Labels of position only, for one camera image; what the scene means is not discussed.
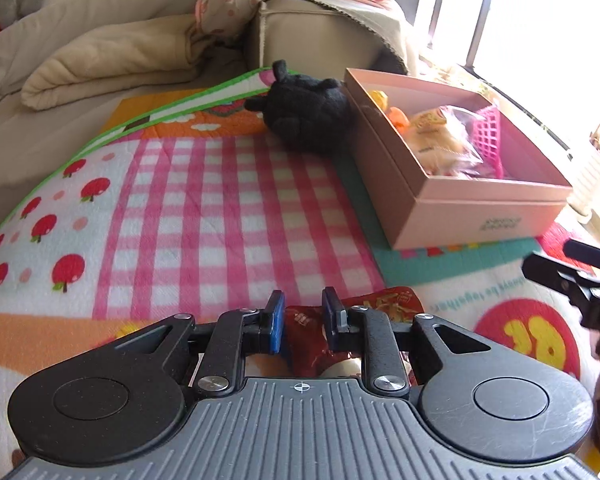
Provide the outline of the pink plastic basket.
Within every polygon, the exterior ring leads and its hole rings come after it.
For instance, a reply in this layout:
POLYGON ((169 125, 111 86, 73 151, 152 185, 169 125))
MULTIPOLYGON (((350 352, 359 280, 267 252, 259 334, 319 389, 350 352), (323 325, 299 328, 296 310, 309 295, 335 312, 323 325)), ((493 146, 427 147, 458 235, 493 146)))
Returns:
POLYGON ((501 160, 501 113, 495 105, 476 111, 469 140, 482 160, 493 170, 494 177, 504 177, 501 160))

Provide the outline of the packaged bread bag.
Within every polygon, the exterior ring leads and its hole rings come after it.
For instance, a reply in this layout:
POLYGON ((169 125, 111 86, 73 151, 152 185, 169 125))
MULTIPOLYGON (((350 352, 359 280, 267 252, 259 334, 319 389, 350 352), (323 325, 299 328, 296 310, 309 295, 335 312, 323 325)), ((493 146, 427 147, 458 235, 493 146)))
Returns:
POLYGON ((483 121, 470 110, 438 106, 413 115, 403 139, 427 174, 446 176, 483 163, 471 143, 475 128, 483 121))

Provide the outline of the black plush toy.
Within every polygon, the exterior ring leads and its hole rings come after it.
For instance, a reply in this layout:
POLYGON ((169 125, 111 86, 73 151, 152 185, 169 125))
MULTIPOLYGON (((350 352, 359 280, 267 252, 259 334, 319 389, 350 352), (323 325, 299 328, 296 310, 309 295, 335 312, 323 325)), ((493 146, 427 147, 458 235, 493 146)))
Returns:
POLYGON ((343 150, 354 113, 340 82, 292 74, 284 60, 275 61, 272 72, 266 95, 246 99, 245 109, 261 113, 288 151, 330 157, 343 150))

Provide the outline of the colourful play mat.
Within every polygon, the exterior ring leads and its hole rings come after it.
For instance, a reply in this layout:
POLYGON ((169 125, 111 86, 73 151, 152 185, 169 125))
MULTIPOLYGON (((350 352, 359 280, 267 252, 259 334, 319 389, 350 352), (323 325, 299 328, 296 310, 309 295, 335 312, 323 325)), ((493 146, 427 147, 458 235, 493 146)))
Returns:
POLYGON ((270 72, 114 129, 0 226, 0 478, 20 460, 10 395, 42 368, 178 312, 199 322, 281 290, 306 313, 330 286, 390 318, 417 310, 576 376, 600 376, 595 337, 566 300, 522 277, 572 233, 394 250, 352 160, 291 155, 242 109, 270 72))

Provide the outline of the orange toy egg shell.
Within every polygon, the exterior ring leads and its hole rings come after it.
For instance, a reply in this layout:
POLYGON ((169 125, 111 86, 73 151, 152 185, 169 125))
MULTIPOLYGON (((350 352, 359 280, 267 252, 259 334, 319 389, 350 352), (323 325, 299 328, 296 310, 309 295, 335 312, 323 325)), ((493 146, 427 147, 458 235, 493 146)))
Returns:
POLYGON ((405 136, 411 123, 404 111, 399 107, 390 106, 389 97, 381 90, 370 90, 370 98, 385 113, 396 131, 405 136))

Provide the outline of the cream folded blanket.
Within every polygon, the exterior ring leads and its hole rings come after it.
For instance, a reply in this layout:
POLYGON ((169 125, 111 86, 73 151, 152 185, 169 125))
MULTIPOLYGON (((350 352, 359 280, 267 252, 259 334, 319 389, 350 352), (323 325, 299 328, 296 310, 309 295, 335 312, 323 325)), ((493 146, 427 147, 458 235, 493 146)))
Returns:
POLYGON ((191 15, 102 26, 56 50, 29 76, 21 101, 49 110, 141 86, 177 84, 198 75, 213 38, 191 15))

